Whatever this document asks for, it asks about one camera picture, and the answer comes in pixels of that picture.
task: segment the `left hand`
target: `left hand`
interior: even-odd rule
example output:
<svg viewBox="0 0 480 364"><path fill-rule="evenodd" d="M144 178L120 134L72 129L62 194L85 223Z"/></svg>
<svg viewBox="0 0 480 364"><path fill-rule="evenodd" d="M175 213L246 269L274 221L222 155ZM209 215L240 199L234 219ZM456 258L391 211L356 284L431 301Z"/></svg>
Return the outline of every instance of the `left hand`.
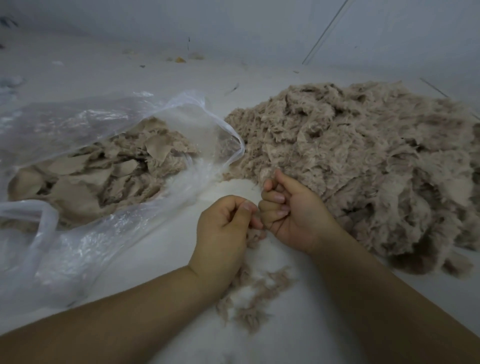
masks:
<svg viewBox="0 0 480 364"><path fill-rule="evenodd" d="M208 287L220 293L240 269L247 248L247 229L262 229L253 216L257 206L238 196L225 196L202 212L197 225L197 245L189 268Z"/></svg>

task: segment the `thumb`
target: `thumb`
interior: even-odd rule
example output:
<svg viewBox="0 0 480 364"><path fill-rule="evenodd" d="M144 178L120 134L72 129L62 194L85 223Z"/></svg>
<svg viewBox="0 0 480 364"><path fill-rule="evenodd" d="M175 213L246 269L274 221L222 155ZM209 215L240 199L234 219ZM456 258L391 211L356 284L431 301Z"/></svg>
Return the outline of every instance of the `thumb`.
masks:
<svg viewBox="0 0 480 364"><path fill-rule="evenodd" d="M233 216L232 222L230 224L234 225L237 228L245 230L246 232L254 210L255 205L252 202L248 200L243 201L237 209L237 212Z"/></svg>
<svg viewBox="0 0 480 364"><path fill-rule="evenodd" d="M298 194L300 192L305 192L308 190L308 187L304 186L296 179L287 176L281 170L275 170L275 179L279 184L283 185L285 189L291 194Z"/></svg>

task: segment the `plastic bag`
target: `plastic bag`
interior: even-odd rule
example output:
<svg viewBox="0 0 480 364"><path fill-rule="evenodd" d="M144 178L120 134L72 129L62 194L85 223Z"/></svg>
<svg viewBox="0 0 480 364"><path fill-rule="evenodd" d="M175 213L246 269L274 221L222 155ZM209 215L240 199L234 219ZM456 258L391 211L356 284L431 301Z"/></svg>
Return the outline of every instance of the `plastic bag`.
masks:
<svg viewBox="0 0 480 364"><path fill-rule="evenodd" d="M156 115L200 151L172 177L160 199L129 206L69 231L56 231L58 213L37 200L0 203L0 217L39 221L36 234L0 230L0 312L64 308L84 298L112 258L192 201L244 144L230 125L209 112L194 91L168 102L148 93L32 104L0 116L0 194L16 171L67 154L132 128Z"/></svg>

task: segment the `white floor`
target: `white floor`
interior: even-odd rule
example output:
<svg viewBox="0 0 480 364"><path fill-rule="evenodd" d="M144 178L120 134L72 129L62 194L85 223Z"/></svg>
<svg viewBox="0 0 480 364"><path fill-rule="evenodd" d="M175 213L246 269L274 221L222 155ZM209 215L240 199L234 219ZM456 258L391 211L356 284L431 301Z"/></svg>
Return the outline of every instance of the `white floor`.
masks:
<svg viewBox="0 0 480 364"><path fill-rule="evenodd" d="M149 49L123 43L99 43L87 38L53 34L0 32L0 74L22 75L18 101L12 109L33 101L61 101L117 91L149 91L169 97L198 89L209 97L213 112L221 117L237 107L251 107L291 84L334 82L348 85L369 80L397 81L397 75L365 74L336 69L277 68L222 60L176 58L174 50ZM135 54L123 54L132 49ZM61 61L63 65L53 64ZM410 90L440 97L421 80L403 82ZM238 84L235 91L226 95ZM119 256L95 283L89 300L133 287L188 262L195 244L196 221L217 198L238 194L258 202L259 189L247 181L223 182L205 191L193 206L184 208L168 224ZM480 254L467 254L480 264ZM192 322L155 358L155 363L361 363L361 353L350 330L329 301L321 280L308 259L283 247L274 238L265 240L248 260L256 273L292 267L296 285L273 301L270 321L250 337L234 324L223 327L214 309ZM480 335L480 274L466 281L445 274L423 277L398 273L412 287L435 302L466 327ZM236 300L241 305L242 296ZM42 309L0 322L0 333L50 315Z"/></svg>

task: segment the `forearm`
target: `forearm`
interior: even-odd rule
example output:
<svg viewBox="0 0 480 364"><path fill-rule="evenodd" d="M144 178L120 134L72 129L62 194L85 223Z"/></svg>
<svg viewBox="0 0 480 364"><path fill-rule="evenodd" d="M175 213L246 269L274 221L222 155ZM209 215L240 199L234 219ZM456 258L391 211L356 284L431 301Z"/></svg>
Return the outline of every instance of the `forearm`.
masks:
<svg viewBox="0 0 480 364"><path fill-rule="evenodd" d="M480 339L346 232L313 260L372 363L480 363Z"/></svg>
<svg viewBox="0 0 480 364"><path fill-rule="evenodd" d="M12 331L0 352L6 363L146 361L221 293L183 267Z"/></svg>

